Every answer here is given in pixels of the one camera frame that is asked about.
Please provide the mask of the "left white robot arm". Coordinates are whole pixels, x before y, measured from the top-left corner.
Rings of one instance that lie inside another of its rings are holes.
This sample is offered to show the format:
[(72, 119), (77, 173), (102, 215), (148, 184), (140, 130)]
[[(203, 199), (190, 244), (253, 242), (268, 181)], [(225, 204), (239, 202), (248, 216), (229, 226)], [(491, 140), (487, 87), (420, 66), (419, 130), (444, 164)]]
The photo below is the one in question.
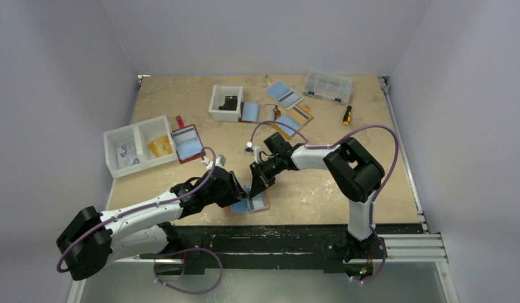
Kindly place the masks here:
[(110, 211), (88, 206), (57, 238), (61, 256), (56, 269), (78, 281), (107, 264), (137, 254), (173, 258), (180, 250), (180, 241), (172, 236), (171, 222), (200, 213), (208, 205), (224, 208), (247, 196), (234, 172), (214, 167), (201, 177), (191, 177), (133, 206)]

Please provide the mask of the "pink card holder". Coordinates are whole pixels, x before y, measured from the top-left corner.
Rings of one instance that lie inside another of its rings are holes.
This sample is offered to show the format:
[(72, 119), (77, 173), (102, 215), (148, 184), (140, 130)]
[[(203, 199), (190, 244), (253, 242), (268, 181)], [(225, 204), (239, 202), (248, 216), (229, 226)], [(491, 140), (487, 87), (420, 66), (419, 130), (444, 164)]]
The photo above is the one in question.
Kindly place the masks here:
[(225, 216), (233, 217), (240, 215), (249, 215), (261, 211), (270, 210), (270, 201), (267, 193), (259, 194), (254, 198), (246, 198), (242, 201), (234, 203), (224, 208)]

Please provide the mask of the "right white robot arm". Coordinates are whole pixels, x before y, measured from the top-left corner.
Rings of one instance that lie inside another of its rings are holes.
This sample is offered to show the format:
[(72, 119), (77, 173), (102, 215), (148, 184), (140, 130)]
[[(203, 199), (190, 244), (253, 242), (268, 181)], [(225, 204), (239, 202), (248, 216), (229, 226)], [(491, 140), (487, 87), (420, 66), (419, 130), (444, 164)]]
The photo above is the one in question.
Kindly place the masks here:
[(346, 259), (366, 254), (375, 239), (373, 217), (374, 194), (385, 176), (384, 168), (354, 138), (333, 147), (305, 144), (291, 145), (275, 133), (265, 141), (271, 153), (267, 160), (250, 165), (252, 184), (249, 195), (255, 197), (275, 183), (284, 170), (320, 169), (330, 172), (341, 193), (349, 201), (349, 223), (346, 232)]

